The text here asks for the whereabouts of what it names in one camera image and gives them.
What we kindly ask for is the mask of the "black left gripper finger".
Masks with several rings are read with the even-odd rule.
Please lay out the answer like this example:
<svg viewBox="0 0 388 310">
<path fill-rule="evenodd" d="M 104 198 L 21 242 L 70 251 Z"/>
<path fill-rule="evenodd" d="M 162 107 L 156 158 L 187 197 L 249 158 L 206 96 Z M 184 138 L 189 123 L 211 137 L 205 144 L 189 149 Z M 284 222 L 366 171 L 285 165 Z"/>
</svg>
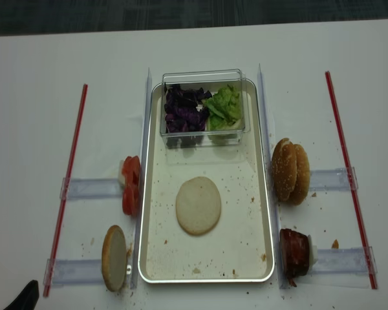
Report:
<svg viewBox="0 0 388 310">
<path fill-rule="evenodd" d="M 31 280 L 5 310 L 34 310 L 39 300 L 39 284 Z"/>
</svg>

